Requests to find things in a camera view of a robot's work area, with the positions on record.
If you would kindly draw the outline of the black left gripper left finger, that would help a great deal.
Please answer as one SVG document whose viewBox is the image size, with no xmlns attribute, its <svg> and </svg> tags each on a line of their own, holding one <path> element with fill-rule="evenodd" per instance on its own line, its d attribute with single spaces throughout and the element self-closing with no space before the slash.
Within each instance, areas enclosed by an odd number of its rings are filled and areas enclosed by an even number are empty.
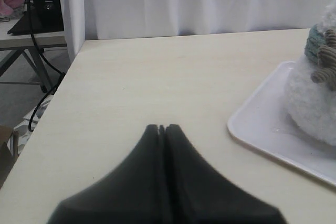
<svg viewBox="0 0 336 224">
<path fill-rule="evenodd" d="M 61 201 L 48 223 L 167 223 L 163 133 L 148 125 L 112 172 Z"/>
</svg>

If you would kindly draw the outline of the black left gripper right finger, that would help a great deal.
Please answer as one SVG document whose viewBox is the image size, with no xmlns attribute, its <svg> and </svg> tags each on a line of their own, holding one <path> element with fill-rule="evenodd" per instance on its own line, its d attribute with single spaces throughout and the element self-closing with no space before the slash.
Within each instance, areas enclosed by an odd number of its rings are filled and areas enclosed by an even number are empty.
<svg viewBox="0 0 336 224">
<path fill-rule="evenodd" d="M 164 150 L 174 223 L 286 223 L 278 208 L 214 169 L 179 125 L 166 128 Z"/>
</svg>

